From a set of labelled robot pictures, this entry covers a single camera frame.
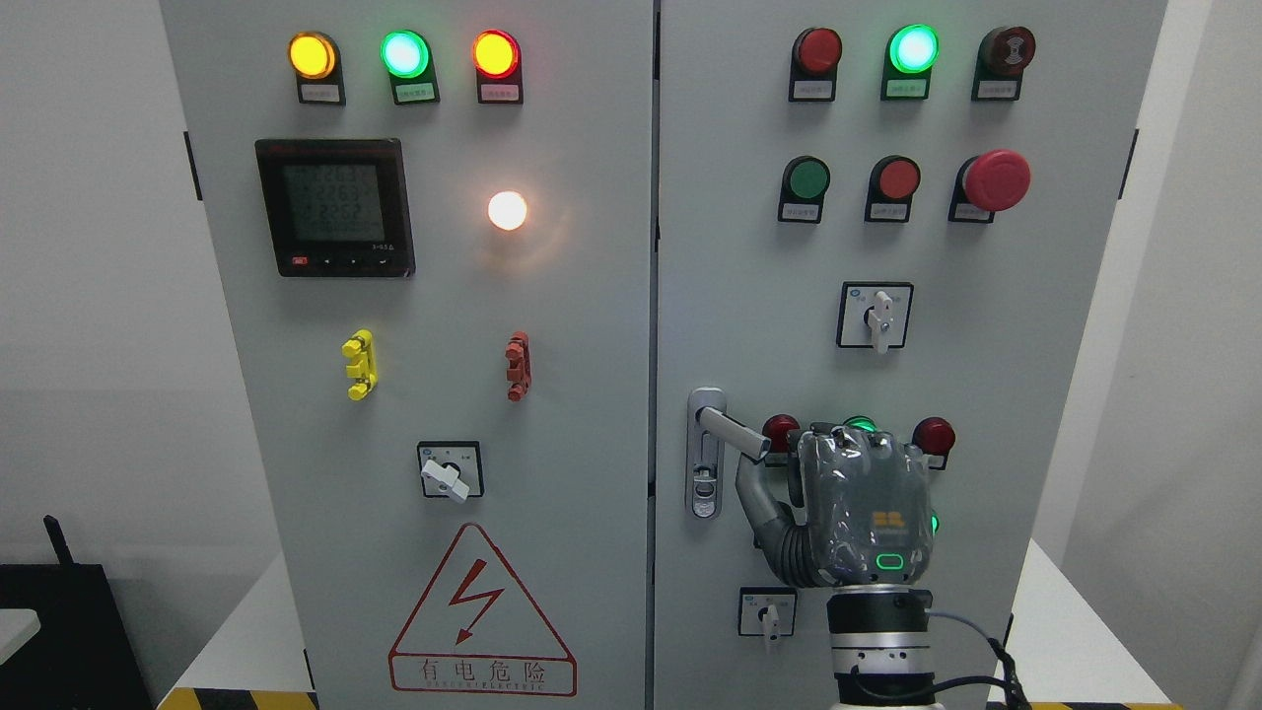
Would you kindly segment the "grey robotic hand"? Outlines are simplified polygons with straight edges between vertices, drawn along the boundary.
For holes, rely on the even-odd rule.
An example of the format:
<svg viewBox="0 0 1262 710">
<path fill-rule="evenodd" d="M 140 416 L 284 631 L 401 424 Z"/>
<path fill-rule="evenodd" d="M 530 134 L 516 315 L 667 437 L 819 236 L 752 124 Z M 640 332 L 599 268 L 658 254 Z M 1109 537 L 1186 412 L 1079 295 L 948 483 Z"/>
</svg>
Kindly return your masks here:
<svg viewBox="0 0 1262 710">
<path fill-rule="evenodd" d="M 787 586 L 912 585 L 933 557 L 920 451 L 891 433 L 835 426 L 798 441 L 806 522 L 774 498 L 762 463 L 740 457 L 736 491 L 772 574 Z"/>
</svg>

